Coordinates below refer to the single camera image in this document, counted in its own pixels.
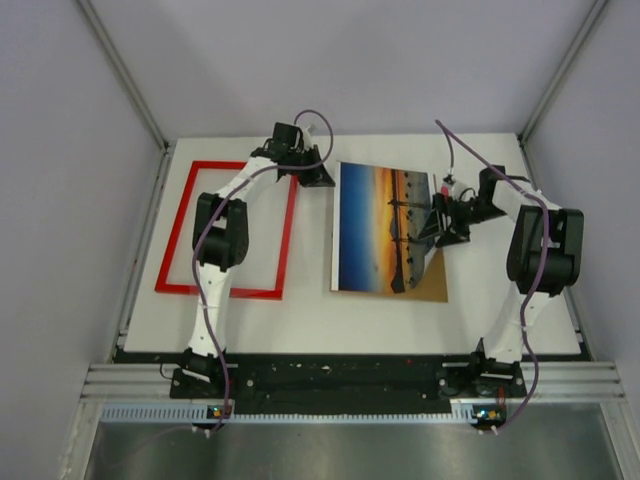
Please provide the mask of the red picture frame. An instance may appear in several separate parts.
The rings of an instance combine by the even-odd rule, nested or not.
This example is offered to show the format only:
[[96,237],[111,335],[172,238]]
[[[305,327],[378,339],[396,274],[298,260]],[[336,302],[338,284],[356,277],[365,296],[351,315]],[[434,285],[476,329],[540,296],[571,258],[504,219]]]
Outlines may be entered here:
[[[170,283],[168,281],[168,276],[178,246],[179,236],[187,214],[187,209],[190,205],[191,194],[194,190],[199,172],[201,170],[236,171],[241,170],[244,165],[245,163],[241,161],[194,160],[192,162],[154,287],[154,290],[157,293],[178,295],[195,295],[197,293],[197,289],[194,285]],[[296,178],[292,178],[288,189],[274,288],[270,290],[256,288],[232,288],[230,292],[232,298],[276,301],[280,301],[283,298],[298,187],[299,182]]]

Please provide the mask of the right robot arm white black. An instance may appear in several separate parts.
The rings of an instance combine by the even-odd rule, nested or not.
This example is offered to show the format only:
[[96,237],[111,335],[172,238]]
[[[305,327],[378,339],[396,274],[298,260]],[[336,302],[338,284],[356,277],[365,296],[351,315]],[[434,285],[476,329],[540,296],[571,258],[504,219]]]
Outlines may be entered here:
[[499,165],[481,170],[479,190],[469,199],[463,184],[445,177],[418,240],[432,240],[437,248],[467,243],[472,225],[500,217],[514,224],[506,257],[510,286],[496,321],[470,354],[466,372],[469,388],[481,396],[492,394],[504,378],[516,377],[539,315],[576,283],[581,268],[584,214],[549,201],[529,180],[510,176]]

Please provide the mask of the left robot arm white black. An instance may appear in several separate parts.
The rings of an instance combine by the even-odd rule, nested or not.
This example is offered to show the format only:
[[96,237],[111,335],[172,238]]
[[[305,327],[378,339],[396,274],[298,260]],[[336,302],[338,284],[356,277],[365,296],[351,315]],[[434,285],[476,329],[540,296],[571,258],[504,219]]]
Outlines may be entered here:
[[205,396],[226,387],[223,326],[231,280],[249,251],[249,206],[285,176],[303,187],[333,187],[334,180],[313,140],[312,126],[276,123],[272,135],[251,152],[245,166],[214,193],[196,202],[191,259],[198,304],[181,368]]

